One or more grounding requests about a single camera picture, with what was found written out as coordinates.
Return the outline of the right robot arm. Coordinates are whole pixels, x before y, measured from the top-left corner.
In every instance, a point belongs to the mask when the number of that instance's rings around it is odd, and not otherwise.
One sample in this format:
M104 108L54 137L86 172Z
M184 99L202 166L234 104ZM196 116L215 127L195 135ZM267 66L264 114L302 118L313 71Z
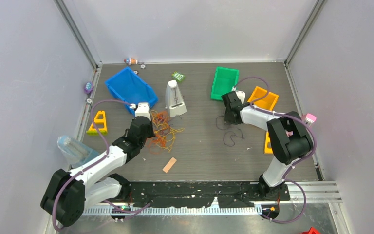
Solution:
M236 91L222 95L224 120L233 125L248 124L268 132L273 159L256 186L260 198L271 200L278 194L295 164L315 150L308 126L297 112L277 113L242 102Z

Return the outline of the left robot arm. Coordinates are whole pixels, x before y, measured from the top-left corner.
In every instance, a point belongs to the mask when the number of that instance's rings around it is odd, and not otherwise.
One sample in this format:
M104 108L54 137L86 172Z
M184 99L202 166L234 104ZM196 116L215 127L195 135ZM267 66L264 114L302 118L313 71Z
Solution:
M107 174L134 159L153 136L150 117L137 116L105 152L68 172L55 171L40 203L52 216L54 228L60 230L58 223L63 227L73 225L86 208L103 200L126 201L130 195L129 182L118 174Z

